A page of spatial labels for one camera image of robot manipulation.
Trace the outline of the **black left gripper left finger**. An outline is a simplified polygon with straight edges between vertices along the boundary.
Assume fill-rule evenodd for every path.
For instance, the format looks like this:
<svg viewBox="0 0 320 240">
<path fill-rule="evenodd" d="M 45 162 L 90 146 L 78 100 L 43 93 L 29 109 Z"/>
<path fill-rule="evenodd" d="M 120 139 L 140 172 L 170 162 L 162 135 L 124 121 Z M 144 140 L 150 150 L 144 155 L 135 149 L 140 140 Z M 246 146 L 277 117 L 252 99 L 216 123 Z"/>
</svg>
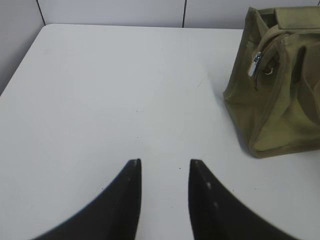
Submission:
<svg viewBox="0 0 320 240">
<path fill-rule="evenodd" d="M 142 202 L 142 163 L 129 160 L 114 180 L 77 214 L 39 240 L 133 240 Z"/>
</svg>

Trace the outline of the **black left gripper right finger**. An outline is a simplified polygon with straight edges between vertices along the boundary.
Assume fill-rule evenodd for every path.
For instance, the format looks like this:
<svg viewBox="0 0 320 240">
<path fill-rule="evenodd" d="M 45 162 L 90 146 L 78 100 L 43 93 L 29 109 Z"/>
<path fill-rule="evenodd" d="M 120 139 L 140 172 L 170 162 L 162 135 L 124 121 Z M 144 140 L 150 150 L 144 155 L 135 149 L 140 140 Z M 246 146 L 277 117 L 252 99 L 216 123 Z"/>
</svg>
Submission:
<svg viewBox="0 0 320 240">
<path fill-rule="evenodd" d="M 202 160 L 189 165 L 188 210 L 196 240 L 291 240 L 241 203 Z"/>
</svg>

